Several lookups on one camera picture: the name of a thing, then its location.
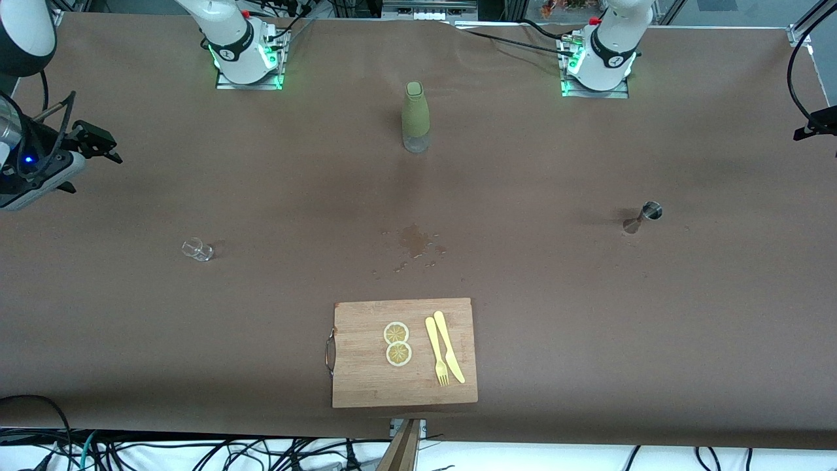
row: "bottle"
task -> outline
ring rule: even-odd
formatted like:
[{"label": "bottle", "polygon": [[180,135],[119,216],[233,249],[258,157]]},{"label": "bottle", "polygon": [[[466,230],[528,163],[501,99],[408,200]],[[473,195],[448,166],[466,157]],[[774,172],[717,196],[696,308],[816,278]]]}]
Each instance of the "bottle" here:
[{"label": "bottle", "polygon": [[401,109],[401,136],[411,153],[422,153],[430,146],[430,109],[421,82],[410,82]]}]

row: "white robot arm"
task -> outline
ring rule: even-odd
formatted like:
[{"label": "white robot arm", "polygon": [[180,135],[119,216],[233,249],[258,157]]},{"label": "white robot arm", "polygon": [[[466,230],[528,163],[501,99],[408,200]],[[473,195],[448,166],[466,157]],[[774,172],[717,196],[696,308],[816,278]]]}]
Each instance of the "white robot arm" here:
[{"label": "white robot arm", "polygon": [[602,23],[582,29],[583,51],[567,72],[597,91],[612,90],[630,73],[636,47],[654,19],[654,0],[610,0]]},{"label": "white robot arm", "polygon": [[55,28],[46,0],[0,2],[0,72],[35,75],[55,54]]},{"label": "white robot arm", "polygon": [[[55,54],[52,20],[46,0],[0,0],[0,72],[13,77],[42,72]],[[88,122],[69,124],[74,99],[73,91],[30,117],[0,91],[0,210],[19,210],[54,189],[75,193],[69,179],[89,158],[122,162],[109,132]],[[44,124],[62,108],[57,130]]]},{"label": "white robot arm", "polygon": [[251,84],[277,67],[276,27],[245,18],[234,0],[175,0],[198,22],[215,64],[237,84]]}]

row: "lemon slice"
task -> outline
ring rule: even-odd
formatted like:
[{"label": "lemon slice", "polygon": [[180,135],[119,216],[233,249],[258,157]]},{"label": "lemon slice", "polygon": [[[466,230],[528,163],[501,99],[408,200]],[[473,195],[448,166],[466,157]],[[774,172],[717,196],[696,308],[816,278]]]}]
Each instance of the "lemon slice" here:
[{"label": "lemon slice", "polygon": [[409,338],[410,329],[407,329],[407,326],[400,322],[391,322],[383,330],[383,339],[386,340],[388,344],[391,344],[392,342],[406,342]]},{"label": "lemon slice", "polygon": [[392,366],[404,366],[413,358],[413,349],[403,341],[392,342],[387,347],[387,361]]}]

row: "knife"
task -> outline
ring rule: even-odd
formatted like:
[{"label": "knife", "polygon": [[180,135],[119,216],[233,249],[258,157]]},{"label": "knife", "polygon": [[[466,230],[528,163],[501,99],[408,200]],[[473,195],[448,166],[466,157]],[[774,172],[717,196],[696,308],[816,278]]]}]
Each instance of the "knife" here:
[{"label": "knife", "polygon": [[448,367],[450,368],[450,372],[456,376],[456,380],[460,383],[465,382],[465,377],[462,376],[462,370],[460,369],[460,364],[456,361],[456,355],[454,355],[454,348],[450,346],[450,337],[448,336],[448,324],[444,322],[444,314],[442,311],[436,311],[433,313],[433,319],[436,321],[436,327],[439,328],[439,332],[442,333],[442,340],[444,340],[444,349],[447,350],[444,352],[444,361],[448,363]]}]

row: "wooden cutting board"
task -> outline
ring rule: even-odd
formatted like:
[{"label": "wooden cutting board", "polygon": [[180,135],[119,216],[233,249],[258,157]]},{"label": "wooden cutting board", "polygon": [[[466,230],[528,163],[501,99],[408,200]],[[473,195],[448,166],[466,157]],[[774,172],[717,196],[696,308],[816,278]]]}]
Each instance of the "wooden cutting board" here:
[{"label": "wooden cutting board", "polygon": [[[449,385],[436,380],[433,347],[424,320],[442,311],[450,343],[465,383],[448,371]],[[409,329],[412,359],[404,366],[387,361],[383,330],[391,322]],[[368,301],[334,305],[332,407],[422,406],[477,401],[474,320],[470,298]],[[439,335],[444,357],[447,351]]]}]

